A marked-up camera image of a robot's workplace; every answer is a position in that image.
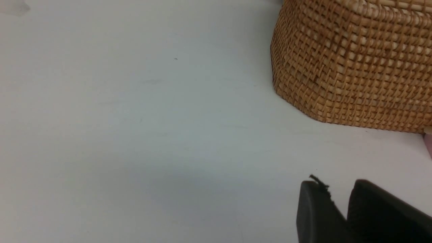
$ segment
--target white surface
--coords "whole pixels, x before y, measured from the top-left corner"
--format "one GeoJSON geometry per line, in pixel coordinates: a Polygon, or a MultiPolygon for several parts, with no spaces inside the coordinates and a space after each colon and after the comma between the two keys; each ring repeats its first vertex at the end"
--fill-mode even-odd
{"type": "Polygon", "coordinates": [[[276,0],[28,0],[0,15],[7,243],[292,243],[299,186],[357,178],[432,214],[419,135],[278,97],[276,0]]]}

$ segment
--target basket weave texture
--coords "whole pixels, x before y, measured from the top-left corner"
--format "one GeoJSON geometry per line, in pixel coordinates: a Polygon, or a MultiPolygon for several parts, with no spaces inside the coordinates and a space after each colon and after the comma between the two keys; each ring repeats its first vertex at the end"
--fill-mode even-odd
{"type": "Polygon", "coordinates": [[[274,88],[321,122],[421,133],[432,125],[432,0],[285,0],[274,88]]]}

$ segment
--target black object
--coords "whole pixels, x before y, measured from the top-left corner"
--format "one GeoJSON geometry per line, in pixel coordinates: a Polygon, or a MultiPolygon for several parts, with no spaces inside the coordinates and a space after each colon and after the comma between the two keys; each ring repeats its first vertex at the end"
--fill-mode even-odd
{"type": "Polygon", "coordinates": [[[311,177],[300,188],[299,243],[432,243],[432,217],[375,184],[356,181],[345,220],[328,186],[311,177]]]}

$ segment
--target smudge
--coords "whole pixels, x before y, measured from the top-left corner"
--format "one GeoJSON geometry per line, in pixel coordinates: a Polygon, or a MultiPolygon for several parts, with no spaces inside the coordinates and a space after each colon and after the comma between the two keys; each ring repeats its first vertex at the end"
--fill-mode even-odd
{"type": "Polygon", "coordinates": [[[30,6],[24,0],[0,0],[0,13],[23,16],[30,11],[30,6]]]}

